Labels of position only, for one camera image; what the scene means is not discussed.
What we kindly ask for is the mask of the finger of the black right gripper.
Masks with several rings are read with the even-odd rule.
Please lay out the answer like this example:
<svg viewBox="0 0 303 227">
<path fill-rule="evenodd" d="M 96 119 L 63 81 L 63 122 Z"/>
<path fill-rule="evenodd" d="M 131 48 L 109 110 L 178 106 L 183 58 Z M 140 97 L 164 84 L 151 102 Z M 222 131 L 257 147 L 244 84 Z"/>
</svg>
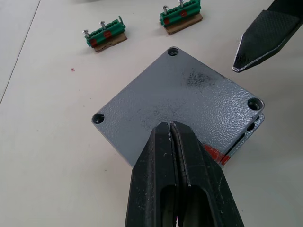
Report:
<svg viewBox="0 0 303 227">
<path fill-rule="evenodd" d="M 301 0 L 275 0 L 241 36 L 232 70 L 240 73 L 277 54 L 303 24 Z"/>
</svg>

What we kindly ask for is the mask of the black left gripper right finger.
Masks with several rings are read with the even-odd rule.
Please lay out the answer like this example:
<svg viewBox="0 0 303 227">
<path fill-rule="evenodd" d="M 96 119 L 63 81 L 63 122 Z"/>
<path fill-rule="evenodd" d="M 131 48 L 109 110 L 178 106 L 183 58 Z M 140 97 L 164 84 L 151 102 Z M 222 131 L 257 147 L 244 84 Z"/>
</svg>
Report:
<svg viewBox="0 0 303 227">
<path fill-rule="evenodd" d="M 178 224 L 181 227 L 244 225 L 221 167 L 193 130 L 170 124 L 179 174 Z"/>
</svg>

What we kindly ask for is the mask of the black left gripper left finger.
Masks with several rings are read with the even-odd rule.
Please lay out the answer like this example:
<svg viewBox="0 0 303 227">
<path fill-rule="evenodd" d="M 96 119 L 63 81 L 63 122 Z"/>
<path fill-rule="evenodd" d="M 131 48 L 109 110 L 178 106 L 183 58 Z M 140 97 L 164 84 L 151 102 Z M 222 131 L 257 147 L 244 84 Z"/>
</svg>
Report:
<svg viewBox="0 0 303 227">
<path fill-rule="evenodd" d="M 178 177 L 166 122 L 156 126 L 132 169 L 125 226 L 174 227 Z"/>
</svg>

